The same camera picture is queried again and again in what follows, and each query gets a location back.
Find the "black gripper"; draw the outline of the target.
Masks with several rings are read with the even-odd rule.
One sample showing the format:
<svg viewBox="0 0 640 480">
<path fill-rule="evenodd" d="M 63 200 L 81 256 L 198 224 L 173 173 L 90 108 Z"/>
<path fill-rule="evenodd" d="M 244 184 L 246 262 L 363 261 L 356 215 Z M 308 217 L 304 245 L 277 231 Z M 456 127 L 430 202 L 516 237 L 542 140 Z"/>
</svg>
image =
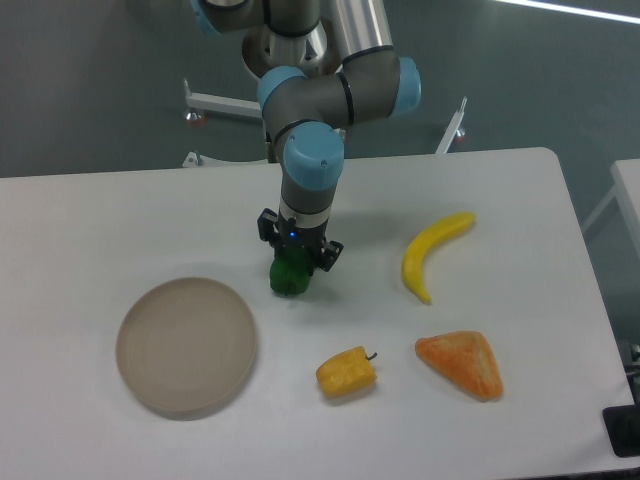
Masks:
<svg viewBox="0 0 640 480">
<path fill-rule="evenodd" d="M 269 208 L 265 208 L 257 219 L 259 238 L 274 249 L 275 258 L 281 256 L 286 248 L 304 248 L 312 259 L 313 267 L 324 272 L 333 268 L 344 249 L 342 243 L 326 239 L 327 225 L 325 220 L 313 228 L 301 228 L 281 212 L 277 214 Z"/>
</svg>

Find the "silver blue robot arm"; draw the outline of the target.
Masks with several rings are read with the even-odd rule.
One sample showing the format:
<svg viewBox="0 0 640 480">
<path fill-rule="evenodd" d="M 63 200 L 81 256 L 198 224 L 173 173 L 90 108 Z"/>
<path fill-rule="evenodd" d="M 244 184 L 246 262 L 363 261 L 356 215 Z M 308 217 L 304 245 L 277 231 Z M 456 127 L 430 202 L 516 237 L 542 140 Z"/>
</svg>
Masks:
<svg viewBox="0 0 640 480">
<path fill-rule="evenodd" d="M 331 1 L 339 65 L 311 76 L 300 60 L 271 45 L 271 68 L 257 100 L 274 160 L 282 171 L 280 206 L 258 219 L 277 258 L 294 255 L 308 273 L 332 268 L 343 246 L 325 236 L 344 166 L 341 130 L 405 114 L 421 100 L 415 62 L 396 54 L 381 1 Z"/>
</svg>

